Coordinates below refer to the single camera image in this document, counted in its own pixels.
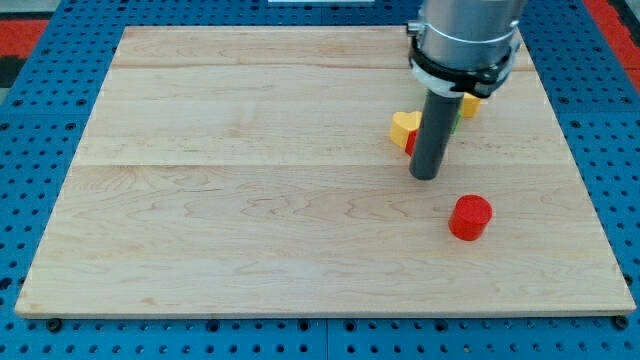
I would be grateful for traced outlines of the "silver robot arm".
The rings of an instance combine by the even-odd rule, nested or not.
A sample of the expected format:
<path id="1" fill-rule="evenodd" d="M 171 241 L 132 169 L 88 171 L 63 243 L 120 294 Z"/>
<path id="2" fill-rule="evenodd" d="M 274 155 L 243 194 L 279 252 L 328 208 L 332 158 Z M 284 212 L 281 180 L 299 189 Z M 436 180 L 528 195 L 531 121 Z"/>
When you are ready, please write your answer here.
<path id="1" fill-rule="evenodd" d="M 414 77 L 443 97 L 488 98 L 508 78 L 526 0 L 424 0 L 407 23 Z"/>

